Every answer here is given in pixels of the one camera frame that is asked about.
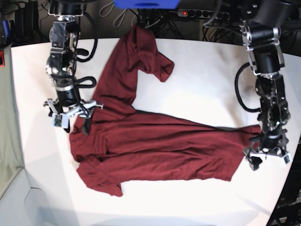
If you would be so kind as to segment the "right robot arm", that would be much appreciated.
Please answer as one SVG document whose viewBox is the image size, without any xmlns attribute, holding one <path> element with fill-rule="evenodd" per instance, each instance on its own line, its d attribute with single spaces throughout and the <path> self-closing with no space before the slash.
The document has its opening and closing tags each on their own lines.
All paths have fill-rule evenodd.
<svg viewBox="0 0 301 226">
<path fill-rule="evenodd" d="M 46 64 L 46 73 L 50 77 L 57 94 L 56 99 L 47 99 L 44 106 L 49 108 L 52 125 L 70 132 L 70 118 L 78 116 L 84 119 L 82 131 L 89 135 L 91 120 L 95 108 L 103 105 L 95 100 L 85 101 L 80 97 L 80 89 L 91 89 L 97 84 L 93 76 L 77 79 L 77 63 L 90 61 L 97 48 L 96 24 L 87 13 L 87 0 L 52 0 L 48 10 L 55 16 L 49 32 L 50 55 Z M 92 25 L 94 44 L 91 51 L 78 48 L 80 37 L 80 18 L 84 16 Z"/>
</svg>

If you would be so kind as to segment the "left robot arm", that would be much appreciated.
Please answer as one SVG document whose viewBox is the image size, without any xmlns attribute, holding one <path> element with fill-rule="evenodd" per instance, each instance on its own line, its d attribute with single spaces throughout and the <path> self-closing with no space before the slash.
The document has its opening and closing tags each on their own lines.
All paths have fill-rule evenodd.
<svg viewBox="0 0 301 226">
<path fill-rule="evenodd" d="M 239 68 L 234 85 L 239 104 L 247 112 L 258 113 L 257 120 L 262 123 L 260 134 L 250 138 L 250 145 L 243 151 L 252 170 L 257 170 L 262 163 L 261 154 L 279 157 L 284 164 L 292 161 L 286 148 L 289 140 L 285 125 L 291 114 L 280 73 L 285 67 L 280 36 L 282 24 L 300 4 L 299 0 L 245 0 L 242 3 L 239 26 L 248 62 Z M 256 109 L 245 106 L 238 89 L 239 76 L 247 67 L 257 77 L 255 90 L 261 106 Z"/>
</svg>

